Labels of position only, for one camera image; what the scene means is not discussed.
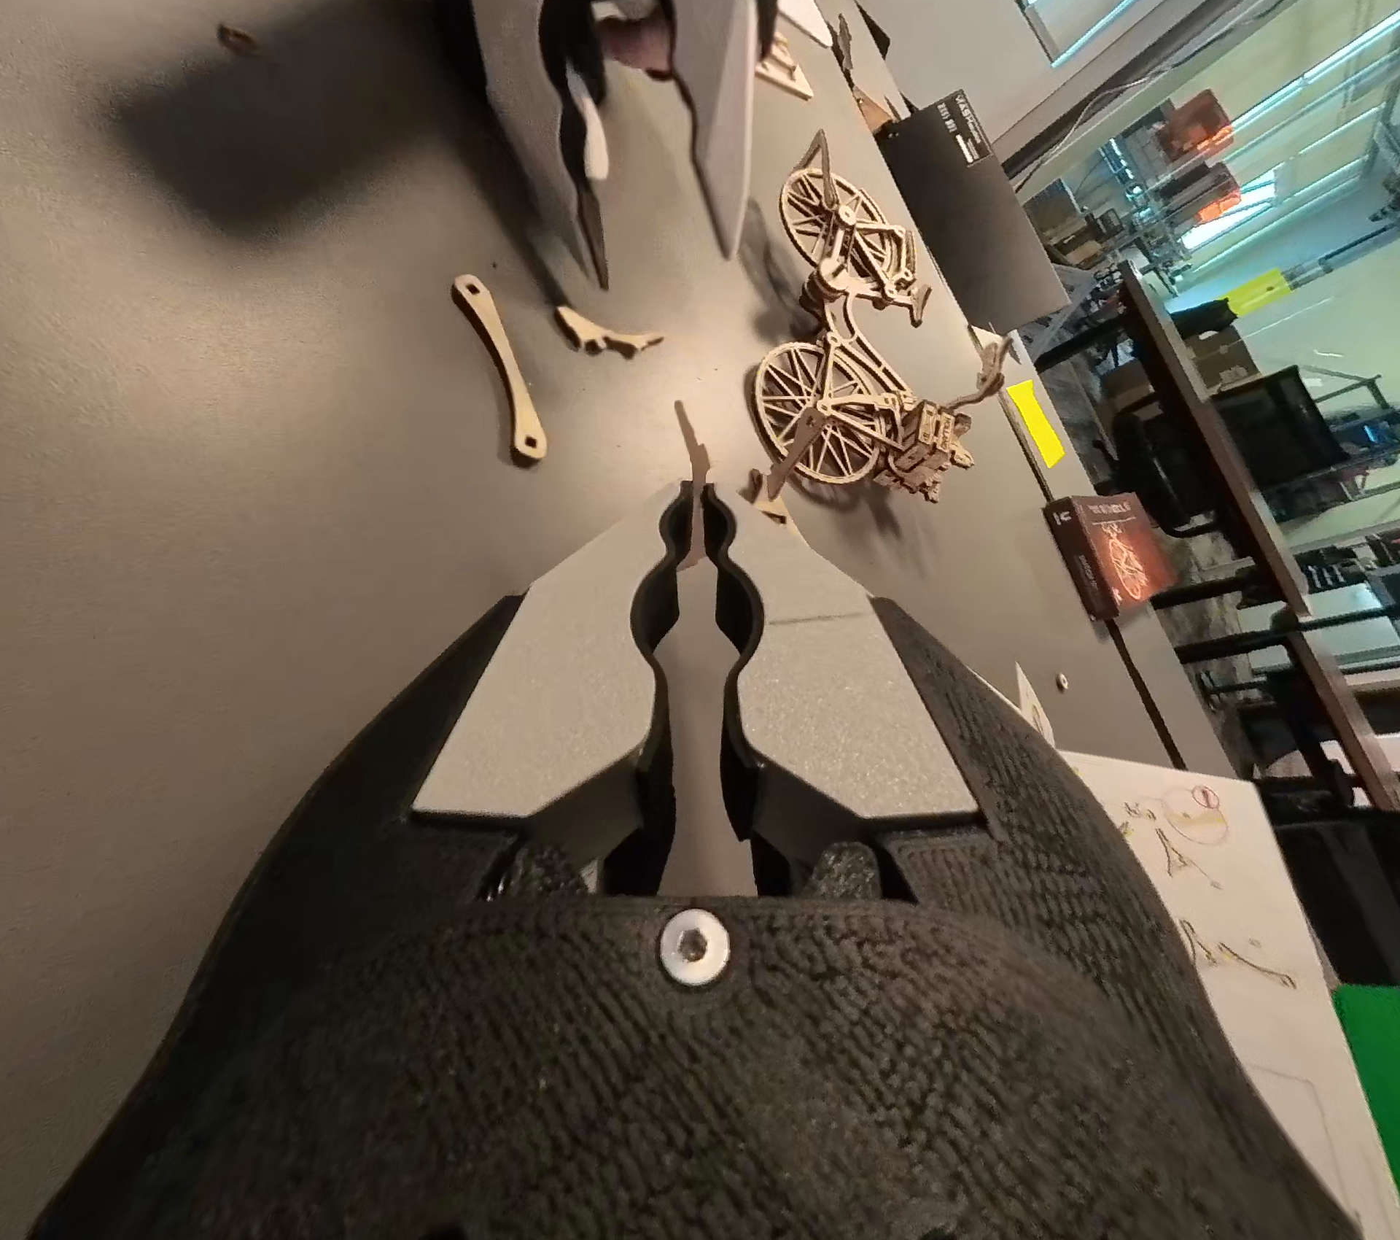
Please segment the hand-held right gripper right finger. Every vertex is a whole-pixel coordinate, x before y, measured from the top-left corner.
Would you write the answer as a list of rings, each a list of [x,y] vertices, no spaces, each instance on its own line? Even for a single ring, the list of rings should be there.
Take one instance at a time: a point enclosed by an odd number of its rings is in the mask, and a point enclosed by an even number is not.
[[[703,490],[725,678],[721,784],[757,884],[802,884],[840,843],[982,822],[982,808],[856,579],[738,491]]]

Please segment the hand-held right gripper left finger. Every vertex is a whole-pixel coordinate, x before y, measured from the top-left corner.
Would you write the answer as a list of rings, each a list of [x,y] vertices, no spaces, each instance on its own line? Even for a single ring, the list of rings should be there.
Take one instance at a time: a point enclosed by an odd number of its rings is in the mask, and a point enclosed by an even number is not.
[[[562,847],[658,888],[677,825],[667,675],[694,488],[671,481],[530,585],[413,811]]]

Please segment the narrow wooden part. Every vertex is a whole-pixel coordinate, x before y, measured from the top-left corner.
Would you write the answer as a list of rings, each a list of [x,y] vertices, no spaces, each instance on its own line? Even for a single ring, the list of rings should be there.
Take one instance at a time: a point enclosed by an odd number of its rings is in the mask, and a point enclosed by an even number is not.
[[[687,570],[707,558],[705,493],[710,475],[709,447],[703,443],[683,399],[674,401],[674,412],[690,462],[690,538],[677,570]]]

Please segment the wooden bicycle model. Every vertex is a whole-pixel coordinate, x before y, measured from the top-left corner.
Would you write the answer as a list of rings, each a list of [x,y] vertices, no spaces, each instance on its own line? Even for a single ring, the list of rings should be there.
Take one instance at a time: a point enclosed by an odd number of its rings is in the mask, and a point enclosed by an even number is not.
[[[932,288],[919,283],[915,234],[833,169],[823,128],[782,183],[779,217],[811,268],[799,306],[814,335],[775,345],[754,370],[751,409],[773,456],[766,496],[776,498],[796,474],[830,488],[869,481],[936,503],[947,475],[974,463],[971,409],[1005,386],[1011,339],[971,331],[979,372],[952,401],[912,388],[862,329],[856,307],[896,307],[913,326],[923,322]]]

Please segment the curved wooden strip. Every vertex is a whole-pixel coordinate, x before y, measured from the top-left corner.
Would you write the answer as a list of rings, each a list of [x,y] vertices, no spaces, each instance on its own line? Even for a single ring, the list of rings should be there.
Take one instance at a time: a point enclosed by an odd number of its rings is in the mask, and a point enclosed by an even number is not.
[[[548,433],[516,358],[516,351],[495,296],[477,275],[470,272],[457,275],[452,280],[451,290],[496,361],[509,408],[512,456],[519,465],[538,465],[548,453]]]

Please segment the white instruction booklet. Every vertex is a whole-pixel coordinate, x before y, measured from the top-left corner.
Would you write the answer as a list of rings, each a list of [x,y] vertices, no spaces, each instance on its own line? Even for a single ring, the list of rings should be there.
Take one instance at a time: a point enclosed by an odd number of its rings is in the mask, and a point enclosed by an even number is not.
[[[1397,1196],[1329,967],[1254,787],[1183,764],[1082,752],[1017,666],[1015,703],[1145,870],[1254,1089],[1364,1237],[1397,1237]]]

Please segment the wooden parts sheet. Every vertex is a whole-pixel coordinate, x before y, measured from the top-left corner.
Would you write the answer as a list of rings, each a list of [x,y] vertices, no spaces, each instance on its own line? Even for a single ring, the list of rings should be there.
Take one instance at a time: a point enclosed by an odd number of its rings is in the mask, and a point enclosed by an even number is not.
[[[786,36],[775,30],[767,54],[756,64],[756,80],[807,103],[814,89],[801,68]]]

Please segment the dark model kit box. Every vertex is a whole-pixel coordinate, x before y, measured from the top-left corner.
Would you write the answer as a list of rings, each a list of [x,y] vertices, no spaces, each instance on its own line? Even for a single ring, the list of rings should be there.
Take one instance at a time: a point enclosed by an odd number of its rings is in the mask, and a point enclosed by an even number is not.
[[[1091,620],[1133,614],[1177,582],[1136,493],[1059,497],[1043,515]]]

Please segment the person's left hand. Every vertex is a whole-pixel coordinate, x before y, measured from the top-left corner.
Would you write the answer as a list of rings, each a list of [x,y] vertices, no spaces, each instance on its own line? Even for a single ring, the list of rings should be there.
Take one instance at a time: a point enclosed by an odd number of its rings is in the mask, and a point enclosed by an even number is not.
[[[639,19],[600,17],[595,32],[607,61],[659,80],[674,75],[674,32],[664,7],[658,5]]]

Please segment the black laptop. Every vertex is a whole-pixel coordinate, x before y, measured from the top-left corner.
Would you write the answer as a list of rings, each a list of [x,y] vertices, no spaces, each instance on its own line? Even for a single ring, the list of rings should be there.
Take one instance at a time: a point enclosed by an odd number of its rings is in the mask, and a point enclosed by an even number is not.
[[[970,323],[1006,334],[1071,303],[963,89],[884,125],[874,138]]]

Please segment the yellow sticky note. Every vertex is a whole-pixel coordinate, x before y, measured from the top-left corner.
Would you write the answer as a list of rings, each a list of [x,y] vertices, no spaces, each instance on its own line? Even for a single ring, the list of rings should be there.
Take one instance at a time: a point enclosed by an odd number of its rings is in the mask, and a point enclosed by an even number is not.
[[[1059,465],[1066,456],[1066,446],[1060,433],[1046,409],[1038,392],[1038,385],[1033,377],[1008,383],[1003,389],[1005,398],[1011,405],[1024,439],[1033,446],[1044,468]]]

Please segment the dark wooden desk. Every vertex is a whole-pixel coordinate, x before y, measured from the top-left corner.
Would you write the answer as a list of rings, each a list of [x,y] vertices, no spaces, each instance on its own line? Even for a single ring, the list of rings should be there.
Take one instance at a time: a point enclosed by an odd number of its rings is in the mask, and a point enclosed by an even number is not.
[[[1316,641],[1318,621],[1304,573],[1286,548],[1186,344],[1132,267],[1122,268],[1119,299],[1136,354],[1164,412],[1199,462],[1216,517],[1244,539],[1237,551],[1251,563],[1246,574],[1260,579],[1269,596],[1282,605],[1281,617],[1263,640],[1288,655],[1288,668],[1276,672],[1276,678],[1292,684],[1300,694],[1289,698],[1278,688],[1273,701],[1308,770],[1345,808],[1355,803],[1352,784],[1359,781],[1372,809],[1399,811],[1397,773],[1336,657]]]

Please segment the green plastic bin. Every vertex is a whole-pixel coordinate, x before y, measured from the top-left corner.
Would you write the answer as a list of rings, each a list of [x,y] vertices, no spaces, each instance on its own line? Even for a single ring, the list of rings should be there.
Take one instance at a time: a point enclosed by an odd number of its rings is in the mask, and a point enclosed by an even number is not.
[[[1333,1005],[1399,1184],[1399,989],[1343,983],[1333,990]]]

